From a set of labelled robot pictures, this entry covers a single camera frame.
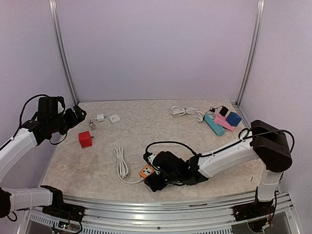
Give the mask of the white usb charger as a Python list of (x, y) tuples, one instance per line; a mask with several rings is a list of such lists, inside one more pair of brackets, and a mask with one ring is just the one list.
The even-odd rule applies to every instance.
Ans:
[(95, 118), (95, 120), (97, 122), (103, 122), (105, 119), (107, 118), (107, 116), (105, 114), (99, 114), (97, 115), (97, 117)]

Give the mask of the red cube adapter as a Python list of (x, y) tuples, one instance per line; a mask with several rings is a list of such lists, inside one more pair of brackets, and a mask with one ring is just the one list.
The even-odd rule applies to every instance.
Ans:
[(81, 148), (87, 148), (93, 146), (93, 136), (89, 131), (80, 132), (78, 134), (78, 141), (81, 145)]

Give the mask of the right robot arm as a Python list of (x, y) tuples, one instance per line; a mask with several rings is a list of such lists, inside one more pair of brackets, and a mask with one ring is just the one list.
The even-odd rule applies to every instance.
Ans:
[(261, 120), (251, 122), (250, 128), (243, 129), (238, 138), (214, 151), (196, 153), (184, 161), (169, 151), (151, 153), (145, 151), (143, 159), (148, 173), (142, 173), (144, 183), (153, 191), (160, 191), (168, 184), (193, 186), (209, 180), (216, 174), (241, 163), (260, 159), (264, 164), (261, 181), (256, 189), (256, 201), (249, 206), (253, 216), (260, 216), (268, 209), (268, 202), (275, 196), (275, 190), (283, 173), (292, 163), (294, 144), (287, 136), (294, 136), (287, 130), (277, 129)]

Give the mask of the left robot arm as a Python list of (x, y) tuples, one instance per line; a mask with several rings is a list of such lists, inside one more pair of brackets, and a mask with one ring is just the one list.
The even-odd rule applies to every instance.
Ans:
[[(67, 136), (68, 130), (83, 122), (87, 113), (78, 105), (66, 108), (64, 98), (46, 94), (36, 95), (38, 110), (26, 121), (19, 118), (19, 126), (14, 135), (0, 148), (0, 177), (4, 178), (11, 168), (29, 151), (38, 147), (52, 135), (59, 133)], [(9, 216), (16, 211), (41, 207), (43, 213), (81, 222), (85, 208), (65, 203), (61, 190), (51, 186), (40, 186), (31, 189), (0, 190), (0, 216)]]

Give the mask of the black plug adapter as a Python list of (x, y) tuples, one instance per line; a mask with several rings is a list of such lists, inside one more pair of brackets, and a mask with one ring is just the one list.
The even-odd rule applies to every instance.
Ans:
[(222, 106), (221, 110), (219, 111), (219, 114), (223, 117), (226, 116), (226, 114), (228, 113), (229, 109), (225, 106)]

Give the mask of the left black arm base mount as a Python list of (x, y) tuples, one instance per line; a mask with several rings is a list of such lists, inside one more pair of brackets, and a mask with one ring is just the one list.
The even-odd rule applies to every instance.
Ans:
[(82, 221), (85, 212), (85, 207), (65, 203), (63, 200), (62, 191), (57, 188), (47, 185), (42, 185), (41, 188), (48, 189), (53, 195), (52, 204), (49, 206), (42, 207), (42, 212), (44, 214), (77, 222)]

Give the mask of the teal power strip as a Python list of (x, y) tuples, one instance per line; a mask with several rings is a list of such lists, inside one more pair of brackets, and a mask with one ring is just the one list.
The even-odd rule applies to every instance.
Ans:
[(210, 126), (210, 128), (217, 136), (222, 136), (225, 134), (225, 129), (221, 125), (215, 123), (214, 117), (211, 114), (206, 114), (204, 121)]

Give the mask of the pink power strip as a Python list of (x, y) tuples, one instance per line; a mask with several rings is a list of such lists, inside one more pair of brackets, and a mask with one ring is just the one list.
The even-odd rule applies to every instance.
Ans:
[(214, 118), (214, 122), (222, 127), (224, 127), (227, 130), (230, 131), (234, 131), (236, 129), (235, 126), (231, 126), (227, 121), (226, 121), (226, 117), (222, 116), (221, 114), (218, 114), (215, 118)]

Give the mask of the orange power strip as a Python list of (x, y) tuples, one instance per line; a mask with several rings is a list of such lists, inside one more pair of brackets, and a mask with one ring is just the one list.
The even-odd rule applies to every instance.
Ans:
[(154, 170), (150, 165), (147, 164), (147, 165), (139, 172), (139, 176), (140, 176), (140, 178), (142, 178), (143, 180), (145, 180), (147, 177), (151, 176), (154, 172), (155, 172), (155, 170)]

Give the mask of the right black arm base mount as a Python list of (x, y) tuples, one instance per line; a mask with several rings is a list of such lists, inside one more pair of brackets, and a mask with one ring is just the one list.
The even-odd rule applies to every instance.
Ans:
[(234, 218), (236, 222), (252, 219), (275, 212), (275, 206), (273, 200), (267, 202), (261, 202), (258, 199), (258, 188), (255, 191), (254, 201), (242, 205), (236, 205), (233, 207)]

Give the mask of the white multi-outlet plug adapter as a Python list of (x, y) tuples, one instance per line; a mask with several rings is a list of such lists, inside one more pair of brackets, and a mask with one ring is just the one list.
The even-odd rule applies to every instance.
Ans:
[(118, 114), (113, 114), (111, 116), (109, 116), (109, 121), (112, 123), (112, 124), (116, 124), (118, 122), (120, 122), (121, 118)]

